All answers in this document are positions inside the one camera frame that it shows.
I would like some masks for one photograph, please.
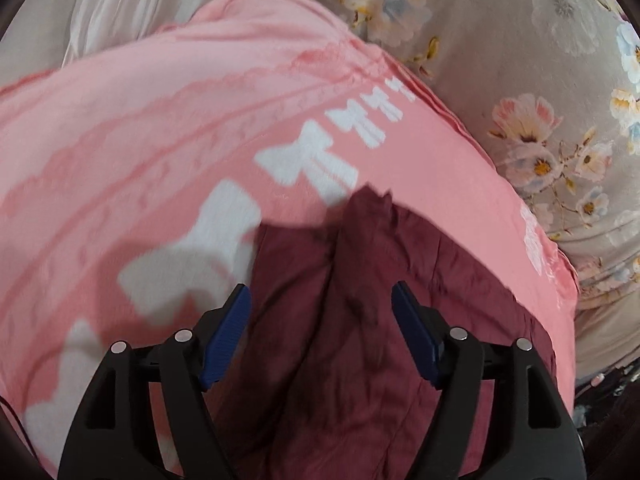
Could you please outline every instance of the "pink fabric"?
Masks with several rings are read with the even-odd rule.
[[[261,221],[323,224],[367,182],[536,316],[570,408],[570,266],[442,103],[320,5],[215,0],[1,91],[0,391],[49,469],[111,342],[190,326],[247,280]]]

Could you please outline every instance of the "orange flower center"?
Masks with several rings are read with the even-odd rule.
[[[585,205],[582,206],[582,210],[586,215],[591,216],[593,212],[596,211],[596,206],[593,202],[587,202]]]
[[[551,164],[544,158],[539,158],[533,166],[533,171],[537,176],[545,176],[551,173]]]

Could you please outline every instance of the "floral bedsheet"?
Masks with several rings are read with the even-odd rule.
[[[640,346],[640,38],[616,0],[319,0],[463,120],[578,270],[578,375]]]

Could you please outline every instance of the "black wire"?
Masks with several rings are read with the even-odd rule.
[[[27,431],[24,429],[24,426],[22,425],[17,413],[15,413],[14,409],[11,407],[9,402],[3,396],[0,396],[0,404],[4,405],[9,410],[16,424],[20,428],[20,431],[22,432],[22,436],[24,437],[24,441],[27,443],[27,446],[29,447],[29,451],[31,451],[31,454],[38,461],[38,463],[42,465],[42,463],[40,462],[40,459],[38,458],[38,454],[36,453],[36,450],[33,447],[31,440],[29,439],[29,435],[27,435]]]

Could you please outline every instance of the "dark fabric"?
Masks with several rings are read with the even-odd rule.
[[[529,338],[555,377],[548,335],[510,291],[430,222],[365,187],[339,229],[260,227],[248,342],[216,418],[242,478],[404,479],[438,393],[392,314],[399,280],[481,340]],[[463,472],[479,465],[491,402],[487,383]]]
[[[640,383],[631,383],[586,446],[589,480],[638,478],[639,446]]]

